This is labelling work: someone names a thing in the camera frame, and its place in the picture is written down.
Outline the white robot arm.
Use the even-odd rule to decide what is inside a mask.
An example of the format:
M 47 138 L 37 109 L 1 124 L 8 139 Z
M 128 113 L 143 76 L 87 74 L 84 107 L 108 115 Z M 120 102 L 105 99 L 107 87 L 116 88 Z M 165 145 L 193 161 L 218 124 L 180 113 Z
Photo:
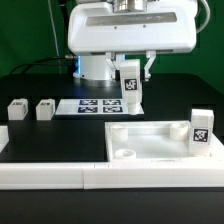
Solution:
M 197 0 L 78 0 L 68 28 L 76 75 L 107 81 L 128 54 L 192 51 L 197 11 Z

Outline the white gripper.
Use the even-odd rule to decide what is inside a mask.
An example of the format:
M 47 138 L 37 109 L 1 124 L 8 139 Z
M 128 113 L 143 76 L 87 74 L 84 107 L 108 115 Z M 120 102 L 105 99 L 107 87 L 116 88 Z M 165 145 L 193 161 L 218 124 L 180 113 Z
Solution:
M 116 13 L 108 2 L 80 4 L 69 21 L 68 47 L 77 55 L 105 54 L 116 79 L 116 53 L 145 53 L 144 80 L 156 52 L 185 53 L 196 45 L 195 2 L 149 2 L 144 12 Z

